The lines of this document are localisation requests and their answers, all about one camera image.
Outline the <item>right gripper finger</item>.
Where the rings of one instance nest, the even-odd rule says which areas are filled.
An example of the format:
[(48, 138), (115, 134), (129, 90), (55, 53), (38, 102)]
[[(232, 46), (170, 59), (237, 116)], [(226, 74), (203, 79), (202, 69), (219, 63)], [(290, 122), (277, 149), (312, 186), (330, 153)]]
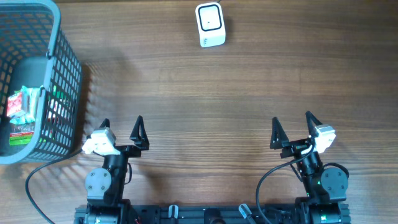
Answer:
[(277, 117), (272, 119), (271, 149), (282, 149), (289, 145), (289, 139)]
[(311, 111), (307, 111), (305, 113), (306, 120), (307, 120), (307, 126), (308, 126), (308, 132), (312, 137), (317, 137), (318, 134), (315, 131), (315, 127), (322, 125), (323, 123), (319, 121)]

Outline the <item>teal snack packet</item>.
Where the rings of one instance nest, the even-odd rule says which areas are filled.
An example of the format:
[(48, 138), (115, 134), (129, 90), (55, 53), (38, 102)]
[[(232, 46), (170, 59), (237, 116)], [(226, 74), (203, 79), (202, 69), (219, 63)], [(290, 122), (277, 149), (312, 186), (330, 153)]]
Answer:
[(40, 98), (40, 88), (27, 88), (22, 86), (20, 92), (27, 97), (27, 110), (25, 114), (19, 118), (11, 119), (12, 124), (28, 124), (34, 123), (37, 117), (37, 105)]

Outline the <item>green candy bag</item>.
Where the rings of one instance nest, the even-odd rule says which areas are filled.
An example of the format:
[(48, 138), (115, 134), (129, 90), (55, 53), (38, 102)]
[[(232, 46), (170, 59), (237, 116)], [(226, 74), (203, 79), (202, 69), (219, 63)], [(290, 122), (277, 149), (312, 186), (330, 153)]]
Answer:
[(10, 146), (20, 146), (30, 143), (34, 135), (35, 123), (11, 124), (9, 135)]

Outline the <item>red white tissue pack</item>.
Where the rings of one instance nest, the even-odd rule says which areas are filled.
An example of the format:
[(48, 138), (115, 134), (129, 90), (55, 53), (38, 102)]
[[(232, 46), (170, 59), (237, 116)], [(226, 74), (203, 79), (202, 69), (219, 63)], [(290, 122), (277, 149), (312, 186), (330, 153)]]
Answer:
[(7, 99), (7, 117), (18, 118), (24, 114), (22, 109), (22, 93), (16, 93)]

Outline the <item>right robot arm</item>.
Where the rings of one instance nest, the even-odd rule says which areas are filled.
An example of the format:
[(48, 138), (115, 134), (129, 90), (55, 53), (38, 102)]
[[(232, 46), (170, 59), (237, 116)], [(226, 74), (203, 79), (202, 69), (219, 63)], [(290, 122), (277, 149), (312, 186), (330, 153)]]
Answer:
[(307, 193), (292, 205), (276, 205), (266, 213), (274, 214), (277, 223), (350, 223), (346, 200), (349, 171), (337, 163), (324, 164), (320, 154), (336, 138), (335, 130), (306, 112), (309, 135), (305, 139), (288, 139), (278, 118), (272, 119), (270, 148), (280, 149), (281, 158), (293, 157), (291, 165)]

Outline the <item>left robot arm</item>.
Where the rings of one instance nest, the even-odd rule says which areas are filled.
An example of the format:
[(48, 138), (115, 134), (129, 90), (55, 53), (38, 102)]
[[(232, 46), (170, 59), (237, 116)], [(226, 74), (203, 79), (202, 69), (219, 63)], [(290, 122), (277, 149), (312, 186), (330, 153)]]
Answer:
[(83, 145), (86, 154), (103, 157), (103, 165), (86, 176), (87, 206), (75, 210), (75, 223), (140, 223), (141, 219), (129, 199), (123, 199), (124, 186), (132, 177), (130, 158), (141, 157), (149, 150), (149, 140), (141, 115), (137, 117), (130, 134), (131, 145), (116, 145), (116, 136), (104, 119)]

